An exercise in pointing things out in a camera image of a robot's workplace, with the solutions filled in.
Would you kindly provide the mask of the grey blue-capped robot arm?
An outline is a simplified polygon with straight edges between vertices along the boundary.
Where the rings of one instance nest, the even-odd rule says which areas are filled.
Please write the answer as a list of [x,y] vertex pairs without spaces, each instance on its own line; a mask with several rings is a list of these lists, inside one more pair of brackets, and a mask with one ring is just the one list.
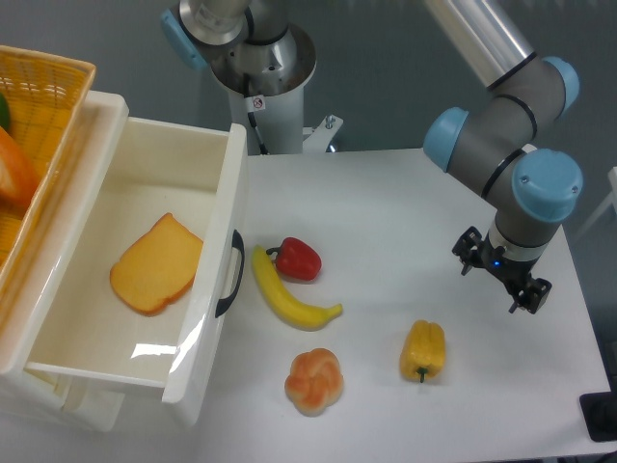
[[[424,137],[424,153],[496,210],[486,233],[467,230],[453,252],[465,269],[482,268],[501,281],[514,309],[535,313],[551,285],[532,268],[574,210],[583,180],[569,155],[529,144],[577,99],[577,73],[561,59],[538,57],[494,1],[426,7],[492,96],[476,114],[445,110]],[[209,68],[226,89],[250,153],[328,148],[340,120],[305,126],[303,91],[315,48],[280,2],[180,1],[160,24],[188,67]]]

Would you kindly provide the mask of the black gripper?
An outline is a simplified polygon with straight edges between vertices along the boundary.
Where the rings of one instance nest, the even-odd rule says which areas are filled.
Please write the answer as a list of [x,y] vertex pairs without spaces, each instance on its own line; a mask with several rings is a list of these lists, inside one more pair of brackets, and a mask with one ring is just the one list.
[[531,271],[544,254],[547,244],[524,247],[508,240],[497,228],[491,226],[486,236],[475,227],[467,229],[456,241],[452,254],[462,263],[461,275],[472,268],[482,268],[499,280],[513,303],[508,312],[524,310],[537,313],[546,302],[552,284],[534,278]]

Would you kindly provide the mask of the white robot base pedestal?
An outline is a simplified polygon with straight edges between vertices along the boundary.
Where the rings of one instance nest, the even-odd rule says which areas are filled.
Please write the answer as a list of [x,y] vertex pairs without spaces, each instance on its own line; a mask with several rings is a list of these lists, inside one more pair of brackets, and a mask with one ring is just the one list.
[[305,125],[305,86],[316,70],[316,52],[298,26],[290,23],[272,43],[241,42],[211,69],[228,93],[232,121],[247,130],[250,154],[335,151],[343,118],[330,114],[315,127]]

